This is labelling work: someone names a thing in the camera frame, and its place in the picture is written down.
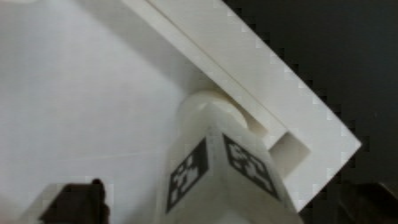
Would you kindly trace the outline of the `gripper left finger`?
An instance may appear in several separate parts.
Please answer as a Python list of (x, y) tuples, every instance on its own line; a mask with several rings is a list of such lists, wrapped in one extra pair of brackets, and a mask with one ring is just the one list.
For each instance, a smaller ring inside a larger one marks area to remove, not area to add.
[(106, 190), (99, 179), (67, 183), (42, 193), (26, 209), (17, 224), (110, 224)]

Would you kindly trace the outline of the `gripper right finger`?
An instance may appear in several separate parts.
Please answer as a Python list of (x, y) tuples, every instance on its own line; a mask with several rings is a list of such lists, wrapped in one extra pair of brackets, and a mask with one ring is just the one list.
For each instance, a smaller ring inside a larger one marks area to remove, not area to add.
[(398, 224), (398, 182), (343, 184), (335, 224)]

